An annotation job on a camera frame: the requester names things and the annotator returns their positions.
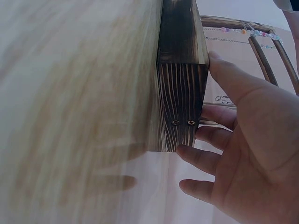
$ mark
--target fingernail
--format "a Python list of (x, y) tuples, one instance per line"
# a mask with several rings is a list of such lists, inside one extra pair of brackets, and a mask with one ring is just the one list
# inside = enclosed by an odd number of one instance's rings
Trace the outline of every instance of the fingernail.
[(209, 56), (215, 59), (222, 59), (220, 55), (218, 55), (215, 51), (210, 51)]
[(181, 152), (182, 147), (183, 147), (183, 145), (179, 145), (179, 146), (177, 146), (177, 148), (176, 148), (176, 153), (177, 153), (177, 154), (179, 154), (179, 153)]
[(185, 188), (185, 183), (186, 183), (186, 180), (181, 180), (178, 184), (182, 190)]

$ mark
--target burnt wood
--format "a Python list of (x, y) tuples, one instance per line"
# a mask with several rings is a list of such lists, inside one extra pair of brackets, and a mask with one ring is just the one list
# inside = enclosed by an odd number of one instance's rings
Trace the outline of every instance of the burnt wood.
[(157, 54), (162, 151), (194, 145), (208, 74), (195, 0), (164, 0)]

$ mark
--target wooden dowel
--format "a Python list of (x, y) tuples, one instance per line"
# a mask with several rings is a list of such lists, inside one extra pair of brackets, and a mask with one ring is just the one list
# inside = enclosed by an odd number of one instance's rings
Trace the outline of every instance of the wooden dowel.
[(213, 126), (221, 126), (220, 124), (214, 122), (214, 121), (210, 121), (210, 120), (200, 120), (199, 121), (200, 125), (213, 125)]
[(256, 38), (254, 36), (250, 36), (248, 41), (253, 49), (254, 54), (256, 55), (258, 63), (261, 66), (263, 76), (265, 77), (265, 79), (268, 82), (272, 83), (273, 85), (278, 86), (276, 78), (272, 71), (272, 68), (269, 65), (268, 60), (267, 60), (265, 54), (263, 53), (263, 50), (260, 47), (259, 43), (257, 42)]
[(208, 103), (208, 102), (204, 102), (203, 105), (223, 106), (223, 107), (227, 107), (227, 108), (232, 109), (232, 110), (236, 110), (237, 109), (237, 107), (235, 105), (232, 105), (232, 104), (219, 104), (219, 103)]
[[(275, 34), (273, 30), (270, 30), (269, 31), (270, 34)], [(291, 82), (293, 84), (293, 87), (294, 87), (294, 90), (295, 90), (295, 93), (297, 96), (299, 96), (299, 79), (298, 79), (298, 76), (296, 74), (296, 71), (290, 61), (290, 58), (289, 56), (287, 55), (284, 47), (282, 46), (281, 42), (280, 41), (276, 41), (276, 40), (273, 40), (273, 43), (283, 61), (283, 63), (285, 64), (285, 68), (289, 74), (289, 77), (291, 79)]]

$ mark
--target finger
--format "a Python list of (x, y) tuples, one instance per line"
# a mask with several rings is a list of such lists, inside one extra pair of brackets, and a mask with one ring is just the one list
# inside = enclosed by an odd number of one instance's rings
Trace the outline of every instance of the finger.
[(182, 180), (179, 183), (179, 187), (185, 194), (207, 203), (211, 203), (213, 186), (214, 183), (209, 181)]
[(253, 92), (276, 88), (265, 80), (253, 77), (234, 64), (222, 60), (215, 52), (210, 52), (209, 57), (210, 72), (213, 79), (227, 93), (236, 106), (244, 97)]
[(198, 140), (210, 143), (217, 149), (225, 150), (228, 147), (232, 132), (221, 127), (201, 126), (195, 137)]
[(223, 125), (230, 130), (237, 126), (237, 111), (223, 106), (204, 105), (201, 115), (211, 121)]
[(178, 146), (177, 154), (184, 161), (211, 175), (215, 175), (217, 164), (221, 158), (221, 155), (217, 153), (203, 151), (191, 146)]

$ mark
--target screw head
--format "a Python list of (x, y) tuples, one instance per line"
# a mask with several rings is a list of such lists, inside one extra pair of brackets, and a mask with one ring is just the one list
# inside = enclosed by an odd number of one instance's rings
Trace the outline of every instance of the screw head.
[(173, 121), (172, 121), (172, 125), (174, 125), (174, 126), (179, 125), (179, 120), (173, 120)]
[(195, 121), (193, 121), (193, 120), (189, 120), (189, 121), (188, 121), (188, 125), (189, 125), (189, 126), (194, 126), (194, 125), (195, 125)]

